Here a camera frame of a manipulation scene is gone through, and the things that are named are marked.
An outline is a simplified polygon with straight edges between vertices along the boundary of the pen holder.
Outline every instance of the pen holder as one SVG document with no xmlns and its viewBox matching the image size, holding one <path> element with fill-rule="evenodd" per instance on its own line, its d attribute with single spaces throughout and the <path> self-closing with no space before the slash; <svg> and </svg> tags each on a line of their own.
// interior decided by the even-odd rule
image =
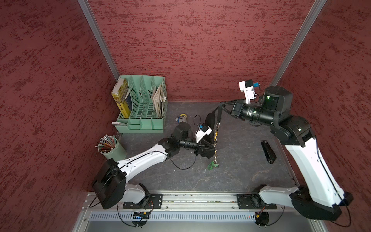
<svg viewBox="0 0 371 232">
<path fill-rule="evenodd" d="M 117 141 L 116 138 L 115 138 L 115 142 L 116 142 L 116 146 L 113 148 L 113 150 L 109 152 L 100 151 L 100 153 L 102 153 L 107 158 L 107 160 L 113 159 L 115 162 L 124 160 L 126 157 L 126 150 L 122 147 L 122 145 L 119 143 L 119 141 Z"/>
</svg>

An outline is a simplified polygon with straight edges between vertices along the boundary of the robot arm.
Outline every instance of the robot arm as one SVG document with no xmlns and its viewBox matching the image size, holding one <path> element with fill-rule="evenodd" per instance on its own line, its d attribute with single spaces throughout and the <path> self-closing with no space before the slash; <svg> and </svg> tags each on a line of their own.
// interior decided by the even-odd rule
<svg viewBox="0 0 371 232">
<path fill-rule="evenodd" d="M 349 205 L 353 196 L 344 192 L 335 181 L 318 149 L 314 131 L 308 121 L 290 115 L 292 93 L 283 87 L 270 86 L 265 89 L 261 106 L 249 104 L 250 99 L 246 96 L 246 100 L 220 103 L 217 121 L 220 122 L 221 111 L 224 110 L 237 119 L 269 126 L 271 133 L 298 164 L 307 184 L 292 188 L 261 185 L 253 191 L 253 197 L 258 202 L 294 207 L 310 219 L 336 220 L 341 214 L 339 206 Z M 227 105 L 233 105 L 233 109 L 229 111 Z"/>
<path fill-rule="evenodd" d="M 164 162 L 178 154 L 180 148 L 194 149 L 194 155 L 213 152 L 214 145 L 203 140 L 212 132 L 206 123 L 200 125 L 194 139 L 189 139 L 191 126 L 181 122 L 175 127 L 170 138 L 164 138 L 152 148 L 126 160 L 107 160 L 97 174 L 93 188 L 104 209 L 109 209 L 119 201 L 132 202 L 144 208 L 148 204 L 149 193 L 141 184 L 129 184 L 134 176 L 145 169 Z"/>
</svg>

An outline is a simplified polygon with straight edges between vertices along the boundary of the ventilation grille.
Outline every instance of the ventilation grille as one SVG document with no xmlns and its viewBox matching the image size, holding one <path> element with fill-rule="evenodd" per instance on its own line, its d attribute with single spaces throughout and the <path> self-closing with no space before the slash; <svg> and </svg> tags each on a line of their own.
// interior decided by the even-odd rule
<svg viewBox="0 0 371 232">
<path fill-rule="evenodd" d="M 133 212 L 120 212 L 125 221 L 139 221 Z M 151 221 L 188 221 L 188 222 L 255 222 L 255 214 L 250 212 L 152 212 Z M 92 212 L 90 221 L 120 221 L 117 212 Z"/>
</svg>

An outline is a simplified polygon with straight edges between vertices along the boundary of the gray tabletop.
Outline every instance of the gray tabletop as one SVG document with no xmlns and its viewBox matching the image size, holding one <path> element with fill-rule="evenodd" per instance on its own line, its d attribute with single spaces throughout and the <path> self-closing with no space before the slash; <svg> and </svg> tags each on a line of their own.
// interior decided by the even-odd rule
<svg viewBox="0 0 371 232">
<path fill-rule="evenodd" d="M 180 114 L 188 115 L 192 131 L 193 118 L 199 114 L 202 123 L 206 115 L 217 107 L 217 103 L 170 102 L 166 115 L 163 134 L 123 134 L 120 143 L 128 152 L 127 158 L 139 154 L 169 137 L 177 125 L 175 118 Z M 260 142 L 267 140 L 277 155 L 277 160 L 269 164 Z M 193 167 L 177 169 L 171 161 L 155 164 L 136 175 L 129 183 L 142 183 L 151 190 L 180 191 L 221 191 L 249 192 L 260 184 L 275 187 L 292 187 L 293 181 L 281 159 L 274 136 L 264 125 L 253 127 L 249 123 L 222 115 L 217 144 L 220 167 L 208 170 L 211 159 L 198 156 Z M 181 149 L 172 158 L 181 168 L 189 167 L 194 161 L 193 151 Z"/>
</svg>

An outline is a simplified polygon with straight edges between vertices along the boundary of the green keychain charm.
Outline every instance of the green keychain charm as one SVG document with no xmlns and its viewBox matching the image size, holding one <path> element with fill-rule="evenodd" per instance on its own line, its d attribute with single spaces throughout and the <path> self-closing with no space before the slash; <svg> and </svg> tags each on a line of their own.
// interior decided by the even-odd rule
<svg viewBox="0 0 371 232">
<path fill-rule="evenodd" d="M 214 167 L 219 167 L 219 164 L 216 162 L 216 160 L 211 161 L 207 169 L 212 170 Z"/>
</svg>

